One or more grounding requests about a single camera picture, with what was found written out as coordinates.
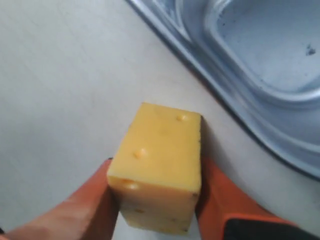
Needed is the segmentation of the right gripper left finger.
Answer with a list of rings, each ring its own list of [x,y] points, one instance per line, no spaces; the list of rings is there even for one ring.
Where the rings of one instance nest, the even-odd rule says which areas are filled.
[[[106,173],[112,160],[73,194],[48,212],[1,234],[2,240],[110,240],[118,204],[108,186]]]

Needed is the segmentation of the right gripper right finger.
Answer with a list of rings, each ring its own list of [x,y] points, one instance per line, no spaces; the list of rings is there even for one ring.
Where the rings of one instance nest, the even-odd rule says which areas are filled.
[[[202,240],[316,240],[317,236],[256,203],[209,158],[201,160],[195,214]]]

